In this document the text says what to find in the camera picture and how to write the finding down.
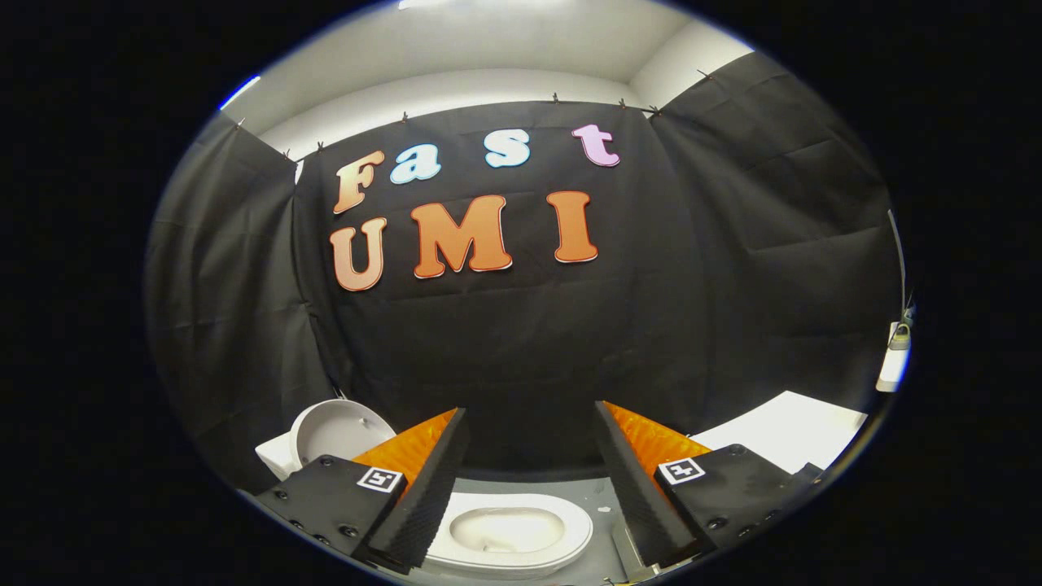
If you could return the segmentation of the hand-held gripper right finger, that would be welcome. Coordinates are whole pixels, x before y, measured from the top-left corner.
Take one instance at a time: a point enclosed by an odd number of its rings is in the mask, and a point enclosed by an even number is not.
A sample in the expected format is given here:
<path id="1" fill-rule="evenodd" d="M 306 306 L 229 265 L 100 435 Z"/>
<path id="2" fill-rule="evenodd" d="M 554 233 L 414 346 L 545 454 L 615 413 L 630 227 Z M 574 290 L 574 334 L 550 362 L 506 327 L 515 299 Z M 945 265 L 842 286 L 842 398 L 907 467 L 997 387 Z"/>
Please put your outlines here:
<path id="1" fill-rule="evenodd" d="M 796 509 L 821 468 L 795 474 L 751 448 L 708 448 L 631 409 L 594 402 L 593 434 L 641 564 L 667 568 L 751 540 Z"/>

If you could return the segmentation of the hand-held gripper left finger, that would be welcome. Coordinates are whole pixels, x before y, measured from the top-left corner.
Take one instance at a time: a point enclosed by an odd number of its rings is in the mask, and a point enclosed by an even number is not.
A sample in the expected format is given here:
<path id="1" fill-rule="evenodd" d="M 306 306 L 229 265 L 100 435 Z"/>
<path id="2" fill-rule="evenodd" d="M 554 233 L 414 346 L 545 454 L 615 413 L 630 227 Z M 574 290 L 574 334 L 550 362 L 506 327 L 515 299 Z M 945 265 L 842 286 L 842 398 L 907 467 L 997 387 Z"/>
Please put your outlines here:
<path id="1" fill-rule="evenodd" d="M 358 456 L 320 453 L 241 496 L 338 558 L 408 575 L 431 548 L 469 442 L 466 409 L 448 409 Z"/>

